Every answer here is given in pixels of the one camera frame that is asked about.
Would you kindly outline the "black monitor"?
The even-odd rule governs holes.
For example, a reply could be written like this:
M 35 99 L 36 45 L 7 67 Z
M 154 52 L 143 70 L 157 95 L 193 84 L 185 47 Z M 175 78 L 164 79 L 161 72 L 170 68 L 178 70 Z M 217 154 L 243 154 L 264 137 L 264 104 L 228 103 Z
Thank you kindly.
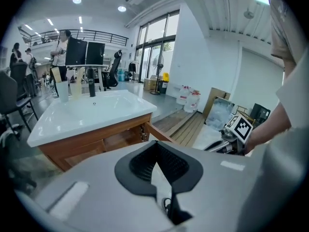
M 87 41 L 70 38 L 66 51 L 66 66 L 85 64 Z
M 87 65 L 102 65 L 104 50 L 104 43 L 89 42 L 87 46 L 85 63 Z

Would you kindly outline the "person's beige t-shirt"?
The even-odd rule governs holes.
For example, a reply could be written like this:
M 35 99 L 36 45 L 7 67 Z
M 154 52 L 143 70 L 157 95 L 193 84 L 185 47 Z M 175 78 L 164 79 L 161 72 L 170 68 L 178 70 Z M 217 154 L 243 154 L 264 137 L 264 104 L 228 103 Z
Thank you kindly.
M 270 0 L 271 54 L 284 63 L 278 90 L 291 128 L 265 146 L 253 188 L 259 231 L 309 231 L 309 41 L 285 0 Z

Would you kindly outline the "small wooden rack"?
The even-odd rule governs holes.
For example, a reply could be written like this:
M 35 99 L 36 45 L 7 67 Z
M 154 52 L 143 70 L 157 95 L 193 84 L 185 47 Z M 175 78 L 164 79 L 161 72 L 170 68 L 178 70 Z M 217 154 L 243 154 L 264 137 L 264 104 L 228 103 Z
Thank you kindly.
M 235 115 L 241 115 L 244 118 L 248 119 L 250 118 L 250 116 L 246 113 L 246 111 L 247 111 L 247 108 L 242 107 L 242 106 L 237 106 Z

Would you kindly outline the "black floor fan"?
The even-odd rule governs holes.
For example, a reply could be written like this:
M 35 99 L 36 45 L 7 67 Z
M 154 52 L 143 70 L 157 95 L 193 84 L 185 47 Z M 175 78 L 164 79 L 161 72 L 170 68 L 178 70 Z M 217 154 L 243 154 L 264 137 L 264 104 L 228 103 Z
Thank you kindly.
M 158 55 L 158 59 L 157 59 L 155 89 L 150 92 L 150 94 L 152 94 L 152 95 L 160 95 L 160 93 L 158 91 L 158 83 L 159 83 L 159 75 L 160 75 L 160 72 L 163 69 L 163 67 L 164 67 L 164 57 L 162 56 L 162 53 L 160 53 Z

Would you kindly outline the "grey chair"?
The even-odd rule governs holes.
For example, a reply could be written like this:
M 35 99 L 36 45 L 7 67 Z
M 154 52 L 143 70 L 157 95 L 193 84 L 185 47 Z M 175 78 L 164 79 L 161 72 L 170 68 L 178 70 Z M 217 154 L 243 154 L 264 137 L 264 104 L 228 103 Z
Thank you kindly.
M 23 108 L 29 104 L 36 119 L 39 120 L 39 118 L 34 110 L 33 104 L 31 102 L 31 97 L 17 100 L 17 89 L 17 82 L 13 78 L 11 78 L 5 71 L 0 71 L 0 114 L 4 116 L 10 129 L 14 131 L 13 126 L 9 121 L 8 115 L 18 111 L 22 120 L 24 121 L 26 128 L 31 133 L 31 128 L 25 118 Z

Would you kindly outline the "blue and white picture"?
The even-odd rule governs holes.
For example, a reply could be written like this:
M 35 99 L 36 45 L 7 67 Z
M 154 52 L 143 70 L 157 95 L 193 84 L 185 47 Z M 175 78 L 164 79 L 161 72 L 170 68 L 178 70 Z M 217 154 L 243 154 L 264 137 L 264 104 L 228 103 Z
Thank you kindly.
M 215 97 L 204 124 L 216 131 L 220 131 L 230 121 L 234 106 L 235 104 L 231 101 Z

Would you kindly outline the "black faucet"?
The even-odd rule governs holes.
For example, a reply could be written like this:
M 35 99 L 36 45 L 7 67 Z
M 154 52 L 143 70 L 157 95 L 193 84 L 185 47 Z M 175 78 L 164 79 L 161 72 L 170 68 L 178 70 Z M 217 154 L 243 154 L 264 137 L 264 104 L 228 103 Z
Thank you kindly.
M 88 86 L 89 86 L 90 97 L 95 97 L 96 96 L 95 73 L 94 73 L 94 69 L 92 69 L 92 68 L 88 69 Z

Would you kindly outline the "white ceramic sink basin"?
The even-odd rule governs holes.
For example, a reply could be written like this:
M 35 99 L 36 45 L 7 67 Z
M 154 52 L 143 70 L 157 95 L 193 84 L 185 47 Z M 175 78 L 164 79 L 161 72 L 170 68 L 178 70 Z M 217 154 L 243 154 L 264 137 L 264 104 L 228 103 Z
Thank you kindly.
M 45 110 L 27 139 L 30 147 L 55 142 L 101 129 L 139 116 L 151 114 L 157 107 L 128 90 L 98 92 L 79 99 L 59 98 Z

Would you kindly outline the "person's right forearm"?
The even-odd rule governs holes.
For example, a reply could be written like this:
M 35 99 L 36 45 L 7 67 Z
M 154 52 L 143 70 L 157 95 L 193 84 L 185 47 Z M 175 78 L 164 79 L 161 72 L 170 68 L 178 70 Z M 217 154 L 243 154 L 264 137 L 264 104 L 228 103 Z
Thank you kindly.
M 269 118 L 256 127 L 246 142 L 245 154 L 251 152 L 256 146 L 264 144 L 276 135 L 291 128 L 291 122 L 281 103 L 277 105 Z

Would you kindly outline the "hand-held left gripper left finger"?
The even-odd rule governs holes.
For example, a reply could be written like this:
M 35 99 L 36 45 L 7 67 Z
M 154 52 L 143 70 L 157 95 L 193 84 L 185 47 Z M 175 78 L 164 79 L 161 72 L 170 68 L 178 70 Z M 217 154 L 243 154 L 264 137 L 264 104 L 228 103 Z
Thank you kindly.
M 116 179 L 118 160 L 142 147 L 127 146 L 80 162 L 35 199 L 17 191 L 29 214 L 48 232 L 164 232 L 173 223 L 155 198 L 137 196 Z

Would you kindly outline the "person's black and white shoe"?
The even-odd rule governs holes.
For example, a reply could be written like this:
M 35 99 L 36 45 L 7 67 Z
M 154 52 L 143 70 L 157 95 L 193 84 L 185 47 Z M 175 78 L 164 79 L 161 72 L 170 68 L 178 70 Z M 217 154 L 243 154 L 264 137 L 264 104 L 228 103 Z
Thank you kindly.
M 170 211 L 170 207 L 171 207 L 171 199 L 170 198 L 164 198 L 162 200 L 162 207 L 164 209 L 164 211 L 166 212 L 166 214 L 169 214 Z

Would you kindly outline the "black box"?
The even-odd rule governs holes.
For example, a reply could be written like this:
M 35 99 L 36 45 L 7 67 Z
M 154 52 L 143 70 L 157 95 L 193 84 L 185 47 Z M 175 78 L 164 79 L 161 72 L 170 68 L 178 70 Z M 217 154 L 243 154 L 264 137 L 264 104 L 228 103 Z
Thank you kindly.
M 264 123 L 270 115 L 270 110 L 255 103 L 251 113 L 250 117 L 254 120 L 254 124 L 262 124 Z

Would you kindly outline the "yellow and black bin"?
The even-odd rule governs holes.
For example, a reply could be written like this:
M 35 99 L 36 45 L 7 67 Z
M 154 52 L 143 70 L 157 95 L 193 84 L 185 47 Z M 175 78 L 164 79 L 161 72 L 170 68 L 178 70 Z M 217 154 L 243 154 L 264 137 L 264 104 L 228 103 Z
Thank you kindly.
M 167 72 L 164 72 L 162 78 L 159 81 L 158 86 L 158 91 L 160 94 L 166 94 L 168 83 L 169 83 L 169 74 Z

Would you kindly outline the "wooden slatted platform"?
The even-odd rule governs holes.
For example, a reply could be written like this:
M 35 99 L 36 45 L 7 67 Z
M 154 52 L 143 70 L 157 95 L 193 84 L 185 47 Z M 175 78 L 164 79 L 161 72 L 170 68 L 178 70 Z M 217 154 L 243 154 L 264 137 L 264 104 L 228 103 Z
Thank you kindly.
M 179 110 L 155 122 L 154 126 L 178 144 L 192 147 L 204 122 L 205 118 L 200 112 Z

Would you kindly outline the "brown cardboard board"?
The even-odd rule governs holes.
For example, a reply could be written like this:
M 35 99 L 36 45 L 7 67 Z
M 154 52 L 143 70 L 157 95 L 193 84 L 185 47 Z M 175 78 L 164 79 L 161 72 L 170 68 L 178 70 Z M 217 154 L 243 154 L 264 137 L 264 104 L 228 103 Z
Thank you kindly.
M 210 94 L 209 94 L 209 96 L 208 96 L 206 105 L 205 105 L 205 107 L 204 107 L 203 113 L 202 113 L 202 114 L 203 114 L 203 117 L 204 117 L 205 119 L 207 119 L 207 117 L 208 117 L 208 115 L 209 115 L 209 113 L 210 113 L 210 111 L 211 111 L 213 102 L 214 102 L 214 100 L 216 99 L 216 97 L 223 98 L 223 99 L 225 99 L 225 100 L 229 100 L 230 96 L 231 96 L 230 93 L 212 87 L 212 88 L 211 88 L 211 91 L 210 91 Z

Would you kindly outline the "black balcony railing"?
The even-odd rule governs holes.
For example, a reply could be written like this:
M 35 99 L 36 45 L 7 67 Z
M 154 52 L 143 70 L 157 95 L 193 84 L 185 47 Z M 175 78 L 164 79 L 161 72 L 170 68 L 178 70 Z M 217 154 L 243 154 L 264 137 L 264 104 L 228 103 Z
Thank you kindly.
M 27 46 L 37 46 L 40 44 L 55 42 L 59 40 L 60 36 L 60 33 L 57 31 L 34 33 L 34 35 L 30 35 L 23 29 L 19 29 L 19 32 Z M 119 46 L 126 46 L 128 42 L 127 37 L 103 31 L 70 29 L 70 32 L 71 37 L 83 41 L 92 41 L 104 44 L 110 43 Z

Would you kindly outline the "cardboard boxes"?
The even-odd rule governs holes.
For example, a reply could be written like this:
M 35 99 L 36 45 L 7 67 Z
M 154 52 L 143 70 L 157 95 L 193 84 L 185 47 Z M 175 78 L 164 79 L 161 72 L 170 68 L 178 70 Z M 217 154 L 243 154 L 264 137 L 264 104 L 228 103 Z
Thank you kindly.
M 150 78 L 145 78 L 143 81 L 143 89 L 146 91 L 155 91 L 158 89 L 158 83 L 160 77 L 157 79 L 156 75 L 152 75 Z

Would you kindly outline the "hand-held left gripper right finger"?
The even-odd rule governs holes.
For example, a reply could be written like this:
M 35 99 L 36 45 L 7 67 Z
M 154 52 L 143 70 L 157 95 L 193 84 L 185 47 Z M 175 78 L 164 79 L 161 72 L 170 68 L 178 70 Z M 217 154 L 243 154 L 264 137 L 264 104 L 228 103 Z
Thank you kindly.
M 151 215 L 152 231 L 178 232 L 256 232 L 252 201 L 254 185 L 261 173 L 265 146 L 250 157 L 211 153 L 182 148 L 190 156 L 186 175 L 195 186 L 171 196 L 170 215 Z

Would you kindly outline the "black office chair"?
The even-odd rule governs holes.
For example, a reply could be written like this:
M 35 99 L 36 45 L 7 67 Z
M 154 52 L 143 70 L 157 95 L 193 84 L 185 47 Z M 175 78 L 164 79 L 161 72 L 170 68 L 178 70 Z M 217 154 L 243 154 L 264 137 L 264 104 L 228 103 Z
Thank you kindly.
M 112 67 L 107 72 L 102 72 L 103 90 L 106 91 L 118 85 L 117 71 L 122 58 L 122 50 L 118 50 L 114 54 Z

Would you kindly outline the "white cup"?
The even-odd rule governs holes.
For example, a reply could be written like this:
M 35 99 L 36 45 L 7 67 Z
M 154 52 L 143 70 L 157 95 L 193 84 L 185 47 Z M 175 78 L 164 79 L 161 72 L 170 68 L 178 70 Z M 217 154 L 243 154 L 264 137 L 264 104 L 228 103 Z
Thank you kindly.
M 60 101 L 66 103 L 69 101 L 69 85 L 67 81 L 56 83 L 57 93 Z

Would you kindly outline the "glass doors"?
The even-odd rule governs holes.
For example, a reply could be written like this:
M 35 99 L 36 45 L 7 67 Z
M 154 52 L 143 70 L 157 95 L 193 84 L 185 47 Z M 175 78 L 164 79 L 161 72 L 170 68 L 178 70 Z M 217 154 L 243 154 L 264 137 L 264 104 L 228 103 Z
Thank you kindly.
M 179 15 L 179 10 L 172 11 L 139 27 L 134 60 L 140 83 L 156 76 L 159 61 L 163 63 L 159 74 L 170 72 Z

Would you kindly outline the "wooden sink cabinet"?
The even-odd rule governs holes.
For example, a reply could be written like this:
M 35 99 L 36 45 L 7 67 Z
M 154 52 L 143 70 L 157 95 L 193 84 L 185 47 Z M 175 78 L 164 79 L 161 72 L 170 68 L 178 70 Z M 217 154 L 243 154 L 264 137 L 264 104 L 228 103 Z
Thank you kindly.
M 152 114 L 146 114 L 66 139 L 41 144 L 38 148 L 56 167 L 65 172 L 91 156 L 148 141 L 150 134 L 144 124 L 151 123 L 151 117 Z

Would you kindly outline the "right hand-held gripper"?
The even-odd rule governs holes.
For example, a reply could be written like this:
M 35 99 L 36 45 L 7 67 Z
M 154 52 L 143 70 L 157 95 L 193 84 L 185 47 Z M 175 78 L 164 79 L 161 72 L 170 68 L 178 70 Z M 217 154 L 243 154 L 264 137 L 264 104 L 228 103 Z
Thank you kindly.
M 245 145 L 252 130 L 252 124 L 245 117 L 234 115 L 221 130 L 223 140 L 215 141 L 203 150 L 209 152 L 226 152 L 227 142 L 229 142 L 232 146 L 231 152 L 237 155 L 245 155 Z

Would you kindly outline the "wooden cabinet door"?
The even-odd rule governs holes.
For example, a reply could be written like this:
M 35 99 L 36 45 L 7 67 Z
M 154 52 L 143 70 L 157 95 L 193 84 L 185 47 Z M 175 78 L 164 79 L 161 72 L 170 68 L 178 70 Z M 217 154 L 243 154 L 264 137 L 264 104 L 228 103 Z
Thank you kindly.
M 146 122 L 144 124 L 146 131 L 153 135 L 159 141 L 166 141 L 171 143 L 176 143 L 172 138 L 165 135 L 162 131 L 160 131 L 157 127 L 153 126 L 150 122 Z

